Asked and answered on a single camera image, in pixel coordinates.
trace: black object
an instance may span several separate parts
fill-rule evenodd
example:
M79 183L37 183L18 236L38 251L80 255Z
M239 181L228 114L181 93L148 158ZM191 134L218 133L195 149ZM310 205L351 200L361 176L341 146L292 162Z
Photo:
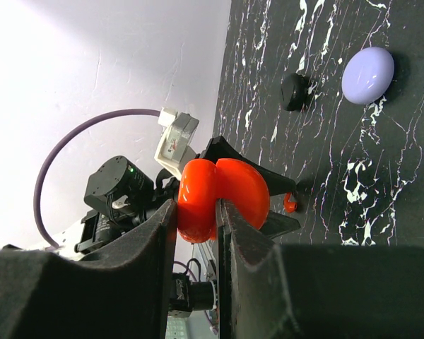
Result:
M126 215L120 215L115 223L95 210L90 210L81 222L83 223L82 237L80 242L75 245L74 251L83 254L88 254L109 244L135 226L132 218Z
M190 268L190 263L195 263L196 267L198 268L198 279L200 280L200 279L201 279L201 263L199 262L199 260L198 260L198 259L196 259L196 258L191 258L191 259L189 259L189 260L187 261L187 263L185 264L185 266L186 266L187 268ZM188 272L189 272L189 270L188 270L188 269L186 269L186 270L185 270L185 272L184 272L184 274L188 274Z
M0 339L164 338L176 204L79 262L0 251Z
M1 248L4 251L21 251L20 247L14 246L12 244L7 244Z
M299 229L300 223L297 219L270 210L265 223L259 231L269 239L275 239Z
M153 181L128 159L117 156L90 175L84 201L113 219L113 210L132 216L148 206L153 195Z
M88 180L85 202L94 210L82 219L82 237L74 250L91 253L147 221L166 200L176 199L179 181L171 178L162 187L167 178L161 171L154 190L151 179L125 157L108 160Z
M231 158L246 162L248 165L253 166L264 178L269 188L270 196L295 192L295 182L292 179L265 169L242 157L222 136L212 138L199 157L210 160L213 163L217 163L218 159L222 158Z
M280 106L285 111L300 111L307 96L307 81L296 73L286 76L281 82Z
M175 208L78 263L0 251L0 339L164 338ZM220 338L424 338L424 249L281 246L229 201L216 215Z
M169 316L188 318L193 311L212 309L216 304L212 283L191 282L183 273L172 274Z
M280 246L217 204L221 338L424 338L424 249Z

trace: purple egg-shaped object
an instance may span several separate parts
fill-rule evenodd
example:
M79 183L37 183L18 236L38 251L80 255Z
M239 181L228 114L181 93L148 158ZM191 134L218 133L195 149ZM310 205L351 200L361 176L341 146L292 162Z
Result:
M386 92L393 75L394 60L387 50L364 48L353 56L344 70L343 94L354 104L370 104Z

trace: black marble surface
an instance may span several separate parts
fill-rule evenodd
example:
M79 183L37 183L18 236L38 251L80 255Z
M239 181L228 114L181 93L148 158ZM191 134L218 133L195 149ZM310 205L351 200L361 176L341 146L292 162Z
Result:
M358 106L341 77L369 46L393 54L394 82ZM310 95L289 113L293 72ZM214 134L298 183L302 229L282 243L424 246L424 1L232 0Z

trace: orange toy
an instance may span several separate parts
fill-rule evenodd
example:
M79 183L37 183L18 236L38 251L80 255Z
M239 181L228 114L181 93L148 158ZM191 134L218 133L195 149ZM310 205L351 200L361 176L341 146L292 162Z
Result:
M215 204L231 200L245 220L260 229L270 209L266 182L251 165L235 159L190 161L182 173L177 229L192 243L216 238Z

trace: purple cable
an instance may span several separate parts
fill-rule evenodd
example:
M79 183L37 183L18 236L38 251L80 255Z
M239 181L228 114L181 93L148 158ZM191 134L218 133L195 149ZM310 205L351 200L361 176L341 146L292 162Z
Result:
M41 216L42 185L44 184L44 179L47 174L47 171L50 168L50 165L53 163L59 151L62 150L69 141L74 139L81 132L85 131L86 129L89 129L91 126L96 125L102 121L114 119L117 117L125 117L127 115L148 115L151 117L158 117L160 115L160 112L154 109L122 109L119 111L108 112L108 113L104 113L96 117L93 117L83 122L81 125L77 126L69 133L67 133L66 136L62 138L58 142L58 144L55 145L54 149L50 151L46 160L42 164L40 173L38 174L36 179L35 193L33 194L33 213L35 214L35 222L36 222L38 231L40 231L40 234L42 235L44 240L48 242L50 245L52 245L55 249L59 248L59 245L55 240L52 239L52 237L47 232L44 226L44 223L42 221L42 216Z
M194 282L197 282L198 280L196 279L196 276L195 276L195 274L192 272L192 270L187 266L187 265L185 265L184 263L181 263L180 261L175 261L174 262L174 264L175 265L180 265L180 266L182 266L183 268L185 268L186 270L187 270L187 272L189 272L190 273L190 276L192 277L192 279L193 279L193 281ZM204 315L206 316L206 319L207 319L207 321L210 323L210 325L211 325L211 327L212 327L212 329L213 329L213 333L215 334L215 335L217 335L217 329L216 329L216 327L215 327L215 325L213 324L213 322L212 322L212 320L209 318L209 315L207 314L207 312L206 311L204 311Z

